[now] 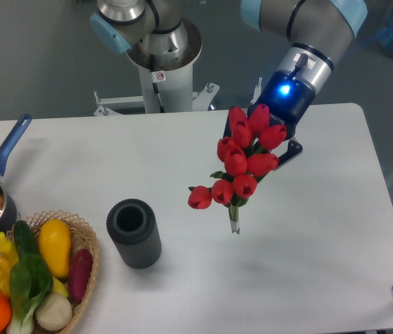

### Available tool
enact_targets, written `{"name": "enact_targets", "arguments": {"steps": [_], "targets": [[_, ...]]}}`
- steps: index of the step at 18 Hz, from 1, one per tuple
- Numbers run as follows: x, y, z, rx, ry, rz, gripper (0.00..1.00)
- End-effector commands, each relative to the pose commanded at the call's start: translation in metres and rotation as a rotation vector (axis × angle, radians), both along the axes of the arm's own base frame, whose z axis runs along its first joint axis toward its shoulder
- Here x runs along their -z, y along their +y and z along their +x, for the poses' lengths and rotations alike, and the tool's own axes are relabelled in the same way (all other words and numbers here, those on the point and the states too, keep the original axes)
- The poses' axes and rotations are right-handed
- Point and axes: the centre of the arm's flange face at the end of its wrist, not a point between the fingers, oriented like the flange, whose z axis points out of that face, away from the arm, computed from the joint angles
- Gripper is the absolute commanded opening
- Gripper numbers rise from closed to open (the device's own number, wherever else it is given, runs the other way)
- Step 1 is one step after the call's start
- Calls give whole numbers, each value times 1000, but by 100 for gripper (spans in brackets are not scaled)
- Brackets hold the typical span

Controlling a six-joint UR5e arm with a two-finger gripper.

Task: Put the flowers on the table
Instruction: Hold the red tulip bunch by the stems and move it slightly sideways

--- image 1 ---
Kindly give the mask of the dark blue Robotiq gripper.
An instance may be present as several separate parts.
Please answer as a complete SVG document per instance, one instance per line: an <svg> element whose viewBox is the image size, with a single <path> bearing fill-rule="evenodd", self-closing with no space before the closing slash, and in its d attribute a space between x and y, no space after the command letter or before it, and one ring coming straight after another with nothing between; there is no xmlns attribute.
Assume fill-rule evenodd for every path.
<svg viewBox="0 0 393 334"><path fill-rule="evenodd" d="M248 108L247 115L251 116L259 104L267 105L270 113L269 124L284 125L287 128L286 138L290 138L287 150L278 156L278 165L274 171L281 169L303 153L303 146L293 136L296 133L297 124L315 96L315 91L307 84L290 77L286 72L277 71L262 90L257 101ZM233 108L231 106L228 109L223 137L231 136L230 111Z"/></svg>

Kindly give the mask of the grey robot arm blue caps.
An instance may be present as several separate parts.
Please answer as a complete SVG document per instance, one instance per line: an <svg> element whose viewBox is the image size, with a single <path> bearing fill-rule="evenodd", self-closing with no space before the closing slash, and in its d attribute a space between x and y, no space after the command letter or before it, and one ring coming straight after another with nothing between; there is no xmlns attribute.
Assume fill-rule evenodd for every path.
<svg viewBox="0 0 393 334"><path fill-rule="evenodd" d="M302 152L296 126L355 39L367 16L363 1L242 1L249 26L281 35L290 49L255 97L271 123L287 128L285 164ZM138 68L147 113L200 110L193 94L193 63L202 50L196 26L171 1L98 1L90 16L96 36Z"/></svg>

